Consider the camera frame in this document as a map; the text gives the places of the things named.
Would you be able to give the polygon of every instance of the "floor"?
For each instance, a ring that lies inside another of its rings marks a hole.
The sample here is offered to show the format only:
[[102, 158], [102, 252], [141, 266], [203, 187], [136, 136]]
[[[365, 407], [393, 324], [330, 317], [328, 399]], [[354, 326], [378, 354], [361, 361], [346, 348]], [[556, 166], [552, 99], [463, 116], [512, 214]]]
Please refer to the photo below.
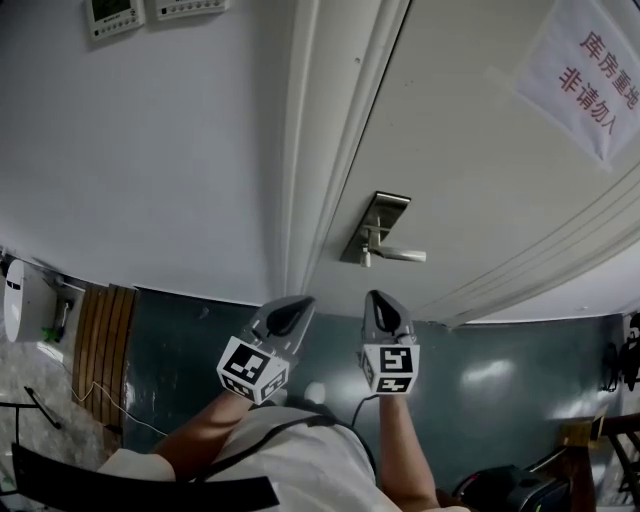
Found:
[[[222, 390], [215, 367], [229, 336], [253, 308], [142, 291], [125, 373], [125, 403], [139, 419], [171, 431]], [[599, 391], [601, 358], [622, 341], [619, 317], [470, 326], [449, 330], [416, 323], [420, 377], [410, 397], [416, 430], [439, 487], [502, 464], [527, 466], [555, 446], [558, 426], [602, 406], [620, 413], [620, 395]], [[301, 363], [288, 385], [300, 395], [311, 381], [327, 385], [327, 405], [350, 421], [370, 393], [356, 364], [361, 320], [316, 315]], [[357, 428], [378, 456], [375, 401]], [[125, 447], [149, 450], [160, 436], [127, 419]], [[611, 449], [592, 453], [599, 482]]]
[[[0, 305], [3, 294], [4, 279], [0, 277]], [[71, 376], [68, 373], [73, 367], [82, 293], [64, 288], [59, 290], [59, 296], [74, 301], [60, 343], [10, 343], [5, 336], [3, 308], [0, 308], [0, 401], [29, 403], [23, 388], [33, 388], [63, 428], [54, 429], [36, 410], [23, 411], [20, 413], [20, 443], [47, 457], [97, 469], [104, 462], [102, 427], [71, 401]], [[58, 301], [58, 319], [63, 304], [62, 300]], [[14, 429], [13, 409], [0, 408], [0, 481], [3, 490], [13, 485], [11, 443], [15, 440]], [[21, 498], [13, 498], [7, 506], [11, 509], [24, 506], [16, 503], [16, 499]]]

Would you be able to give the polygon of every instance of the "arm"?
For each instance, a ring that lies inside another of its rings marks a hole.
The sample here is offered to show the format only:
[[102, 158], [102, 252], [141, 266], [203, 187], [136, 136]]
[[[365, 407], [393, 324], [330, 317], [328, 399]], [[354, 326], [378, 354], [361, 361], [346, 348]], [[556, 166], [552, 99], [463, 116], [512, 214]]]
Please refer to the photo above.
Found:
[[438, 508], [436, 485], [404, 396], [380, 397], [382, 491], [403, 512]]
[[252, 402], [224, 391], [200, 414], [172, 432], [153, 450], [173, 467], [177, 481], [195, 478], [215, 460]]

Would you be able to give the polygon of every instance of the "black strap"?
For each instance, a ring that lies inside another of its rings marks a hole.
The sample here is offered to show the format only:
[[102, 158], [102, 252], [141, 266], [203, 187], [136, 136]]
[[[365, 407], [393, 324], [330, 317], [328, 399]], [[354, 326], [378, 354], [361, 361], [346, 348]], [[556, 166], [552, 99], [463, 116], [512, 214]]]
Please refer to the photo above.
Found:
[[285, 430], [290, 429], [291, 427], [295, 427], [296, 425], [306, 424], [308, 427], [344, 427], [353, 432], [362, 446], [364, 447], [365, 452], [367, 453], [367, 458], [369, 459], [369, 464], [371, 464], [371, 468], [373, 469], [373, 473], [376, 473], [376, 463], [373, 460], [373, 455], [371, 454], [371, 450], [367, 446], [367, 443], [360, 437], [354, 429], [352, 429], [347, 423], [344, 423], [336, 418], [332, 418], [330, 416], [326, 416], [324, 414], [318, 414], [315, 416], [309, 416], [307, 418], [301, 418], [299, 420], [290, 421], [288, 423], [283, 423], [282, 425], [278, 425], [277, 427], [272, 428], [265, 434], [265, 436], [258, 441], [253, 446], [250, 446], [246, 450], [241, 451], [240, 453], [236, 453], [231, 457], [227, 457], [224, 460], [219, 462], [214, 462], [211, 466], [209, 466], [203, 473], [196, 478], [196, 482], [204, 482], [211, 478], [213, 475], [216, 475], [222, 471], [229, 469], [232, 466], [235, 466], [239, 462], [243, 461], [247, 457], [253, 455], [258, 452], [260, 448], [262, 448], [265, 444], [267, 444], [271, 439], [273, 439], [278, 434], [284, 432]]

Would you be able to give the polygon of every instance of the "paper sign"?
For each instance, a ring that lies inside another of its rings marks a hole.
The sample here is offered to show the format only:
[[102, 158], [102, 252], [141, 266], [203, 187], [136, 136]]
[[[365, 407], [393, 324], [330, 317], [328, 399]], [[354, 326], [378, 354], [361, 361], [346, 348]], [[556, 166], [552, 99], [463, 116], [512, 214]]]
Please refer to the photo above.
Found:
[[638, 59], [593, 0], [557, 0], [515, 89], [604, 163], [640, 128]]

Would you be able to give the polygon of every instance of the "wire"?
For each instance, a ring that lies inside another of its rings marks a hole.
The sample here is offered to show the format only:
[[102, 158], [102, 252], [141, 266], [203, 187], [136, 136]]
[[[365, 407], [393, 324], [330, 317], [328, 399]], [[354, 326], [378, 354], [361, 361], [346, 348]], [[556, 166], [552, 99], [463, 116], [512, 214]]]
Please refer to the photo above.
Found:
[[[64, 368], [64, 370], [69, 374], [69, 375], [73, 375], [71, 373], [71, 371], [69, 371], [69, 369], [64, 365], [64, 363], [62, 363], [62, 361], [60, 361], [60, 359], [58, 359], [58, 357], [51, 351], [49, 350], [47, 347], [45, 347], [44, 345], [42, 345], [42, 348], [44, 348], [49, 354], [51, 354], [51, 356], [53, 356], [53, 359], [55, 360], [56, 363], [58, 363], [60, 366], [62, 366], [62, 368]], [[115, 403], [113, 401], [113, 398], [111, 398], [111, 395], [109, 393], [107, 393], [107, 391], [100, 385], [98, 384], [96, 381], [93, 381], [91, 383], [91, 389], [89, 389], [89, 391], [87, 392], [87, 394], [84, 396], [84, 398], [80, 398], [76, 392], [73, 390], [73, 386], [71, 386], [66, 380], [64, 381], [64, 383], [67, 385], [67, 387], [71, 390], [71, 392], [73, 393], [73, 396], [75, 396], [79, 402], [84, 402], [87, 398], [89, 398], [89, 395], [93, 392], [94, 387], [98, 387], [102, 390], [102, 392], [107, 395], [107, 397], [109, 398], [109, 400], [111, 401], [111, 403], [117, 407], [118, 409], [120, 409], [123, 413], [125, 413], [127, 415], [127, 417], [131, 420], [134, 421], [140, 425], [144, 425], [145, 427], [149, 427], [151, 430], [154, 430], [155, 432], [157, 432], [160, 435], [163, 435], [165, 437], [167, 437], [167, 433], [163, 432], [162, 430], [157, 429], [156, 427], [154, 427], [153, 425], [149, 425], [148, 423], [145, 423], [144, 421], [140, 421], [138, 418], [136, 418], [133, 414], [131, 414], [128, 411], [125, 411], [122, 407], [120, 407], [117, 403]]]
[[351, 428], [354, 428], [356, 426], [356, 420], [358, 419], [358, 413], [360, 412], [360, 409], [362, 408], [364, 403], [367, 400], [373, 400], [374, 398], [378, 398], [378, 395], [371, 395], [371, 396], [368, 396], [366, 398], [363, 398], [360, 401], [360, 403], [358, 404], [358, 407], [356, 407], [356, 412], [353, 413], [353, 419], [351, 420]]

